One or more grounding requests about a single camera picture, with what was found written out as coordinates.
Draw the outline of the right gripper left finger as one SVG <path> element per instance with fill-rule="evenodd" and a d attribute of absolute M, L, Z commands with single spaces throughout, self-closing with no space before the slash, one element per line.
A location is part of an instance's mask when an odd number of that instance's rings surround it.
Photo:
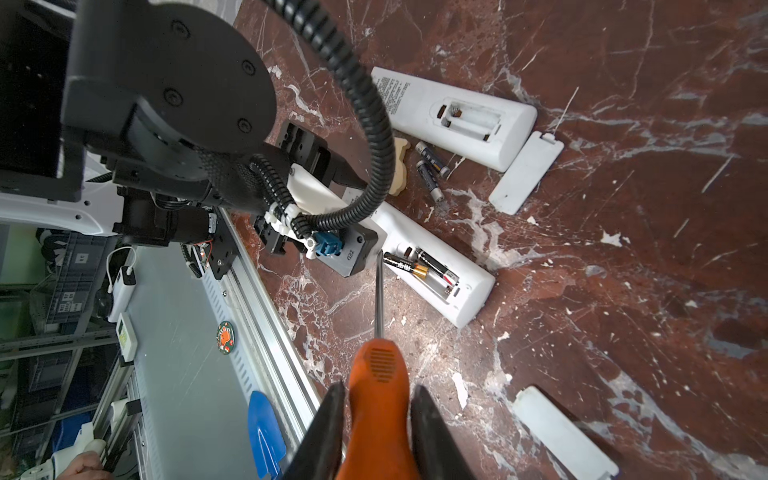
<path fill-rule="evenodd" d="M 335 382 L 326 392 L 283 478 L 330 480 L 342 462 L 346 388 Z"/>

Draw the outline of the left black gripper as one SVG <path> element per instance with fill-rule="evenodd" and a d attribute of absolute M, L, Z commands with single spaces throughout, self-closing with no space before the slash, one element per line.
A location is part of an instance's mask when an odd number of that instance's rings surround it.
<path fill-rule="evenodd" d="M 286 120 L 277 136 L 277 147 L 326 187 L 336 184 L 364 190 L 367 182 L 357 175 L 350 163 L 331 150 L 327 142 L 310 130 Z"/>

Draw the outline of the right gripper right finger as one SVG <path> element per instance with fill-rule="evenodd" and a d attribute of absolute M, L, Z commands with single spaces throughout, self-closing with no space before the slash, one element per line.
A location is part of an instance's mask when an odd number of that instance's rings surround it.
<path fill-rule="evenodd" d="M 414 388 L 410 405 L 411 443 L 422 479 L 473 479 L 427 388 Z"/>

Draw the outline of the orange handle screwdriver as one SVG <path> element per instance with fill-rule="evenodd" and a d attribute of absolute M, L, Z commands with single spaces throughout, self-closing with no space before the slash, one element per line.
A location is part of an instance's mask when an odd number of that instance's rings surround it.
<path fill-rule="evenodd" d="M 384 254 L 376 260 L 374 338 L 358 350 L 349 376 L 351 428 L 339 479 L 418 479 L 408 438 L 409 376 L 398 346 L 384 336 Z"/>

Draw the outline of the white battery cover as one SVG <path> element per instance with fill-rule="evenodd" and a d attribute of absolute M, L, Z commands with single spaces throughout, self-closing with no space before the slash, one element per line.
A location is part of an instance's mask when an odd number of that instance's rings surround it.
<path fill-rule="evenodd" d="M 537 387 L 520 391 L 512 410 L 576 479 L 614 479 L 619 474 L 618 465 Z"/>
<path fill-rule="evenodd" d="M 515 215 L 564 149 L 551 132 L 534 131 L 489 195 L 496 211 Z"/>

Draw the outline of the white remote control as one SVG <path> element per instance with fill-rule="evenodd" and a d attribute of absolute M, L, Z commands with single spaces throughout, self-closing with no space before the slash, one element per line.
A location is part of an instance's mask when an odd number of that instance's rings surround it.
<path fill-rule="evenodd" d="M 381 67 L 371 76 L 392 127 L 498 172 L 532 133 L 535 107 Z"/>

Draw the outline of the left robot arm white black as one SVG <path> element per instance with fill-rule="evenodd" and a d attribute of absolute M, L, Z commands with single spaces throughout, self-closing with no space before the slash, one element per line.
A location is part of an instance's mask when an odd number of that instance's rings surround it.
<path fill-rule="evenodd" d="M 1 5 L 1 219 L 128 243 L 200 244 L 220 209 L 312 244 L 368 218 L 376 180 L 313 212 L 288 184 L 297 146 L 267 138 L 267 67 L 230 24 L 151 1 Z"/>

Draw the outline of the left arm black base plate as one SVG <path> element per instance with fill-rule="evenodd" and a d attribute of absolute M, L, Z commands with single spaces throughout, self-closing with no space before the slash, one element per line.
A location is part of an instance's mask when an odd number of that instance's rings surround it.
<path fill-rule="evenodd" d="M 239 250 L 228 212 L 219 208 L 210 217 L 215 228 L 210 238 L 198 243 L 181 244 L 180 247 L 184 261 L 195 278 L 202 279 L 206 273 L 211 273 L 216 280 L 222 280 L 239 257 Z"/>

